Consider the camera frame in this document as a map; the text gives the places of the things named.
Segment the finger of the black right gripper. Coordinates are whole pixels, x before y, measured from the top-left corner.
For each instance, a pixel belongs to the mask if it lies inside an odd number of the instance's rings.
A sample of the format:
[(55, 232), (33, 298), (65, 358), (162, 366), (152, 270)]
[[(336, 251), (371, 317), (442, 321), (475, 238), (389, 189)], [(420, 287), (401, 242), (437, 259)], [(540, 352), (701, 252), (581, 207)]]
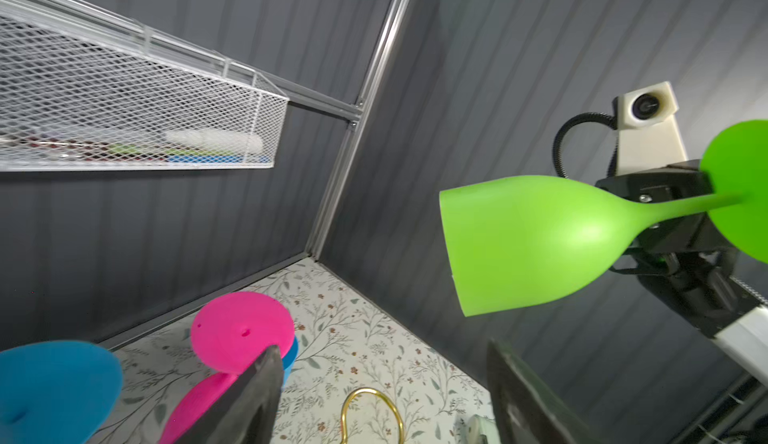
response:
[(709, 176), (694, 159), (598, 180), (596, 187), (626, 200), (658, 203), (712, 194)]
[(698, 213), (647, 228), (622, 254), (636, 266), (619, 268), (615, 263), (609, 270), (623, 275), (672, 276), (686, 264), (696, 265), (712, 256), (720, 259), (728, 252), (729, 241), (707, 213)]

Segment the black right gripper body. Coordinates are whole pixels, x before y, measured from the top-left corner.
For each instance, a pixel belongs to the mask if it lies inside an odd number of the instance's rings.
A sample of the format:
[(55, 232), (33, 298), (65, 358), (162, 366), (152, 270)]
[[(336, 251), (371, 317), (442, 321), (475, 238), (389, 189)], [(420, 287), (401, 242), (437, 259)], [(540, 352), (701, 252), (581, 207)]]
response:
[(713, 339), (767, 299), (733, 275), (740, 252), (729, 242), (720, 259), (686, 264), (672, 276), (632, 275), (668, 308), (704, 336)]

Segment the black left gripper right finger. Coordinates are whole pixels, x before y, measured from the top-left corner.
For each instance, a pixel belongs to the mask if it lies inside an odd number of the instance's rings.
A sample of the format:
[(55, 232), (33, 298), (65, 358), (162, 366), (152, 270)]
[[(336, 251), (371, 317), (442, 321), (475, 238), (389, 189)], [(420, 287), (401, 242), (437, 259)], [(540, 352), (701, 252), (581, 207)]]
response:
[(487, 384), (502, 443), (596, 443), (588, 426), (516, 355), (488, 343)]

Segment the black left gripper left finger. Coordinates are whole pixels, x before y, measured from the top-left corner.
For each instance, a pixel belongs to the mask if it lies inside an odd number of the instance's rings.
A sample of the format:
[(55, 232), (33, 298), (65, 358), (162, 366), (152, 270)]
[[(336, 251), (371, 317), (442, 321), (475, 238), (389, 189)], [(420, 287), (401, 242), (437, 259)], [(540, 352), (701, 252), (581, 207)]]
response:
[(239, 374), (215, 373), (195, 385), (170, 415), (172, 443), (268, 443), (284, 369), (280, 350), (266, 348)]

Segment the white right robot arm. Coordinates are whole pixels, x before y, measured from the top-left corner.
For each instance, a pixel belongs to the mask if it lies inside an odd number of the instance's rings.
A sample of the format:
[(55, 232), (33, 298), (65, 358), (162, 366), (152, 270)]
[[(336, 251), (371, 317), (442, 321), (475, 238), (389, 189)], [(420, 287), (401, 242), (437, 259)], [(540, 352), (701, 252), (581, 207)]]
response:
[(673, 201), (716, 191), (742, 191), (740, 205), (656, 223), (626, 253), (623, 268), (761, 383), (767, 381), (767, 299), (733, 275), (738, 253), (767, 259), (767, 123), (744, 121), (723, 130), (702, 160), (650, 157), (646, 139), (635, 145), (638, 166), (614, 150), (598, 186), (642, 203)]

